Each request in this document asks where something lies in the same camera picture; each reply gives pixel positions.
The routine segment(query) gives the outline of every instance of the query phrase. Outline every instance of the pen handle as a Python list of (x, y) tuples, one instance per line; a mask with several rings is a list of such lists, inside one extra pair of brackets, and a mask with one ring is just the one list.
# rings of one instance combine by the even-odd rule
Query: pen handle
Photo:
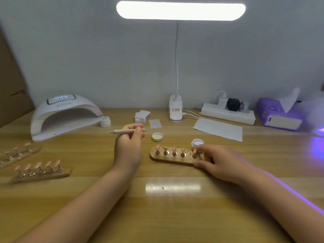
[(135, 129), (129, 129), (129, 130), (114, 130), (112, 133), (113, 134), (129, 134), (133, 133)]

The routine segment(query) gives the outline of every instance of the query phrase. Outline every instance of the hand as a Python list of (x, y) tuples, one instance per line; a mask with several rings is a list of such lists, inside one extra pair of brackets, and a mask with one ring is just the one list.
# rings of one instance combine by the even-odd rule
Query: hand
[(142, 160), (142, 124), (129, 124), (123, 130), (136, 129), (134, 133), (120, 134), (115, 140), (113, 169), (135, 172)]
[(203, 168), (214, 177), (224, 181), (241, 185), (252, 171), (257, 170), (240, 153), (226, 146), (203, 144), (191, 149), (205, 152), (205, 160), (195, 162), (195, 167)]

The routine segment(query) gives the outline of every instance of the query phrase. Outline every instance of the white power strip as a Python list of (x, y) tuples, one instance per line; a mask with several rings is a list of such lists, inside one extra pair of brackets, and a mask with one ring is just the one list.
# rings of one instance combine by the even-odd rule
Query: white power strip
[(255, 122), (254, 112), (250, 110), (249, 113), (234, 112), (227, 109), (218, 109), (217, 105), (205, 103), (201, 109), (201, 115), (220, 118), (238, 123), (253, 125)]

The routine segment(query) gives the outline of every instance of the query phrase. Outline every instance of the person's left arm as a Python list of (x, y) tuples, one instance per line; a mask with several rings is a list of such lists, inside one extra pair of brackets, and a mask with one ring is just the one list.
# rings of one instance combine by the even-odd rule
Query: person's left arm
[(87, 242), (129, 187), (142, 159), (142, 124), (132, 134), (116, 138), (111, 170), (45, 221), (14, 243), (83, 243)]

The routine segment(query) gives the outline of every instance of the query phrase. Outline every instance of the white cable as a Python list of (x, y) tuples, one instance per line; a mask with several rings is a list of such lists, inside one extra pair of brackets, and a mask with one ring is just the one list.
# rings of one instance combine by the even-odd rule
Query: white cable
[(225, 93), (225, 95), (226, 95), (226, 92), (225, 91), (219, 91), (216, 95), (215, 95), (215, 97), (214, 97), (214, 101), (213, 101), (213, 104), (215, 104), (215, 101), (216, 101), (216, 97), (217, 97), (217, 95), (219, 94), (219, 93), (222, 93), (222, 92), (224, 92)]
[(178, 85), (179, 85), (179, 78), (178, 78), (178, 65), (177, 65), (177, 44), (178, 44), (178, 29), (179, 24), (177, 21), (177, 29), (176, 29), (176, 46), (174, 51), (174, 60), (176, 62), (176, 98), (178, 97)]
[(194, 112), (192, 112), (192, 111), (189, 111), (189, 110), (185, 110), (185, 109), (182, 109), (183, 111), (186, 111), (186, 112), (191, 112), (191, 113), (193, 113), (194, 115), (197, 115), (199, 118), (201, 118), (201, 116), (199, 115), (199, 114), (196, 114), (196, 113), (194, 113)]
[(195, 116), (195, 115), (193, 115), (193, 114), (190, 114), (190, 113), (185, 113), (185, 112), (183, 112), (182, 115), (191, 115), (191, 116), (193, 116), (193, 117), (195, 117), (195, 118), (197, 118), (197, 119), (201, 119), (201, 117), (197, 117), (197, 116)]

